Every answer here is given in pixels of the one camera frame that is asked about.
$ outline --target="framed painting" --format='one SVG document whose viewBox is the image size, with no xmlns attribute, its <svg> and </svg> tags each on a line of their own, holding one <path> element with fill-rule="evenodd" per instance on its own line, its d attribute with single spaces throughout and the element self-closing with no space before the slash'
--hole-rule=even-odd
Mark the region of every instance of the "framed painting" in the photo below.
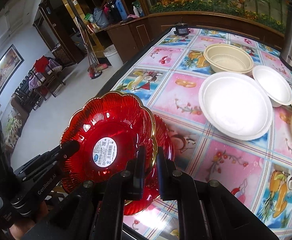
<svg viewBox="0 0 292 240">
<path fill-rule="evenodd" d="M 12 44 L 0 59 L 0 94 L 24 59 Z"/>
</svg>

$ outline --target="floral patterned tablecloth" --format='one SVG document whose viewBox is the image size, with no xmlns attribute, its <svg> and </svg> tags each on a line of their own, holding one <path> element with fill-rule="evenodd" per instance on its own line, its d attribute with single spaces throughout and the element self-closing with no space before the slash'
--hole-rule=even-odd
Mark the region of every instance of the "floral patterned tablecloth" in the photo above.
<svg viewBox="0 0 292 240">
<path fill-rule="evenodd" d="M 165 121 L 178 169 L 194 179 L 220 181 L 261 219 L 279 239 L 292 236 L 292 108 L 274 108 L 273 123 L 259 139 L 240 141 L 215 129 L 202 114 L 198 91 L 211 74 L 204 49 L 225 43 L 246 51 L 255 65 L 277 70 L 292 88 L 292 72 L 279 52 L 247 37 L 190 29 L 187 37 L 173 30 L 144 54 L 113 90 L 136 94 Z M 124 223 L 148 239 L 178 239 L 174 201 L 155 200 L 146 210 L 125 216 Z"/>
</svg>

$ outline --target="trash can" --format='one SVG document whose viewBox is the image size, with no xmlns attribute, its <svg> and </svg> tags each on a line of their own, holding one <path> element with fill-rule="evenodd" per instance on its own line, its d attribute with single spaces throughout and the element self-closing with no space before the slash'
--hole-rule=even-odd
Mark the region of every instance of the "trash can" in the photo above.
<svg viewBox="0 0 292 240">
<path fill-rule="evenodd" d="M 106 48 L 104 50 L 104 55 L 113 67 L 120 68 L 124 65 L 114 45 Z"/>
</svg>

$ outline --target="tiled floor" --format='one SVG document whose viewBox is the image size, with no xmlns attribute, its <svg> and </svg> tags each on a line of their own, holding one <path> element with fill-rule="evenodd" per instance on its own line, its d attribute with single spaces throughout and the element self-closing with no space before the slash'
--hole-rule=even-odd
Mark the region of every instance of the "tiled floor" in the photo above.
<svg viewBox="0 0 292 240">
<path fill-rule="evenodd" d="M 50 96 L 41 107 L 30 113 L 11 157 L 15 170 L 36 155 L 59 145 L 60 137 L 72 115 L 93 98 L 118 68 L 109 67 L 94 80 L 88 76 L 88 59 L 85 58 L 66 78 L 56 98 Z"/>
</svg>

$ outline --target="screw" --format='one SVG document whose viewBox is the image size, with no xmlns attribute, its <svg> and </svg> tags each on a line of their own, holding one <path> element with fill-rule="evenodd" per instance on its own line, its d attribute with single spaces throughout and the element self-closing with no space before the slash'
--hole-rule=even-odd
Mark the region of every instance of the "screw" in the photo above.
<svg viewBox="0 0 292 240">
<path fill-rule="evenodd" d="M 173 176 L 175 176 L 175 177 L 180 177 L 182 174 L 183 173 L 181 171 L 179 171 L 179 170 L 174 170 L 173 171 Z"/>
<path fill-rule="evenodd" d="M 87 180 L 87 181 L 83 182 L 83 186 L 86 187 L 86 188 L 92 187 L 93 184 L 94 184 L 94 182 L 91 181 L 91 180 Z"/>
<path fill-rule="evenodd" d="M 212 186 L 212 187 L 218 187 L 219 186 L 219 181 L 218 180 L 215 180 L 215 179 L 212 179 L 209 182 L 209 185 Z"/>
<path fill-rule="evenodd" d="M 130 175 L 130 171 L 124 170 L 120 173 L 122 177 L 128 177 Z"/>
</svg>

